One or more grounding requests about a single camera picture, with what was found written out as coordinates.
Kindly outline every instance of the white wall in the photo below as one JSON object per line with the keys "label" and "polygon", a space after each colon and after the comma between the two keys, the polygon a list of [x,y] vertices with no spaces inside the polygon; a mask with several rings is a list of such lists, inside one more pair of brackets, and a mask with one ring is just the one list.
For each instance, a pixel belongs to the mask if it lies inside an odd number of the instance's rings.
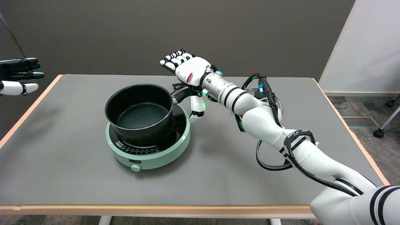
{"label": "white wall", "polygon": [[400,92],[400,0],[356,0],[319,85],[324,92]]}

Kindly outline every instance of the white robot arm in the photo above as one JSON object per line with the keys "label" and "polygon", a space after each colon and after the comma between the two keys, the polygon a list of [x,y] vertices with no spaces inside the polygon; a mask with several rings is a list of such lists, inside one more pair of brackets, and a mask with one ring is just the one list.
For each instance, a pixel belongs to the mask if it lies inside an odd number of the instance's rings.
{"label": "white robot arm", "polygon": [[[214,70],[215,66],[206,60],[184,54],[187,53],[182,50],[175,52],[160,63],[174,72],[182,83],[201,90],[208,99],[224,105],[241,117],[238,125],[242,131],[260,140],[257,147],[261,142],[273,146],[303,175],[327,186],[310,203],[312,212],[320,222],[326,225],[400,224],[400,187],[376,187],[357,171],[324,154],[310,131],[282,127],[282,114],[274,104],[275,95],[265,77],[258,76],[259,92],[268,99],[261,101],[244,88],[223,79],[222,73]],[[325,177],[334,177],[335,180],[324,180]]]}
{"label": "white robot arm", "polygon": [[0,61],[0,96],[27,95],[38,89],[35,83],[20,83],[19,80],[40,79],[42,72],[32,72],[40,68],[36,58]]}

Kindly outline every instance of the table leg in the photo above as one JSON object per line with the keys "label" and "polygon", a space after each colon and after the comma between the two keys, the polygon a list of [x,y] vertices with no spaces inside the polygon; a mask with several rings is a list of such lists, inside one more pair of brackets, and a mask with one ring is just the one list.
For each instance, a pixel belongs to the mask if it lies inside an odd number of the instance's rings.
{"label": "table leg", "polygon": [[271,225],[282,225],[280,219],[270,219]]}
{"label": "table leg", "polygon": [[101,216],[99,225],[110,225],[112,216]]}

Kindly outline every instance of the gray wall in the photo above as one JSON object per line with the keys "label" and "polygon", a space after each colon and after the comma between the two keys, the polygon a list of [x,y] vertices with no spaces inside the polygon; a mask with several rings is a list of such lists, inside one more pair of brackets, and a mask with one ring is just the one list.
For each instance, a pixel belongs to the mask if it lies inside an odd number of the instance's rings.
{"label": "gray wall", "polygon": [[3,0],[0,12],[26,55],[39,59],[44,86],[66,73],[171,75],[159,61],[181,48],[226,76],[319,80],[353,3]]}
{"label": "gray wall", "polygon": [[[23,58],[6,25],[0,20],[0,60]],[[23,113],[42,93],[42,88],[27,96],[0,97],[0,139],[11,129]]]}

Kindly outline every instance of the black stripe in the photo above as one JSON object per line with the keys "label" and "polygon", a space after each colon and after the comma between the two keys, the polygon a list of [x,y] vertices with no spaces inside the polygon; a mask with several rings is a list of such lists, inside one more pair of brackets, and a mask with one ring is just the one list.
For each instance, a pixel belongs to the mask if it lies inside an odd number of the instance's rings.
{"label": "black stripe", "polygon": [[230,89],[230,90],[228,91],[228,93],[225,95],[225,100],[224,100],[224,106],[225,106],[225,107],[226,107],[226,101],[228,100],[229,94],[231,94],[232,91],[234,91],[234,90],[236,90],[236,89],[240,89],[240,87],[234,87],[234,88]]}
{"label": "black stripe", "polygon": [[[292,151],[294,151],[301,143],[303,143],[303,141],[305,141],[307,138],[306,137],[302,137],[296,144],[293,145]],[[283,153],[285,151],[285,148],[281,148],[279,150],[279,153]]]}
{"label": "black stripe", "polygon": [[383,219],[383,205],[385,204],[386,199],[388,196],[396,190],[399,190],[400,187],[394,187],[387,192],[382,194],[382,197],[379,199],[378,203],[378,218],[381,225],[385,225],[385,220]]}
{"label": "black stripe", "polygon": [[248,93],[247,93],[246,91],[244,91],[244,92],[238,94],[238,95],[236,96],[235,100],[233,100],[232,107],[231,107],[232,112],[233,112],[233,108],[235,107],[236,102],[237,102],[238,99],[239,99],[242,95],[244,95],[244,94],[248,94]]}
{"label": "black stripe", "polygon": [[375,202],[376,199],[378,198],[378,195],[383,192],[385,189],[392,187],[393,185],[388,185],[388,186],[384,186],[379,188],[375,194],[372,196],[371,201],[370,201],[370,215],[371,215],[371,219],[374,222],[374,225],[379,225],[378,221],[376,220],[376,216],[375,216]]}
{"label": "black stripe", "polygon": [[199,85],[200,85],[201,87],[203,86],[203,81],[204,81],[204,79],[205,79],[206,76],[209,75],[209,74],[210,74],[210,72],[205,72],[205,73],[203,74],[203,76],[201,76],[200,82],[199,82]]}
{"label": "black stripe", "polygon": [[351,189],[353,189],[355,192],[357,192],[359,195],[363,195],[363,194],[364,194],[364,192],[363,192],[362,190],[358,189],[354,184],[352,184],[351,182],[349,182],[349,181],[347,181],[347,180],[345,180],[345,179],[336,178],[335,180],[346,184],[346,185],[349,186]]}

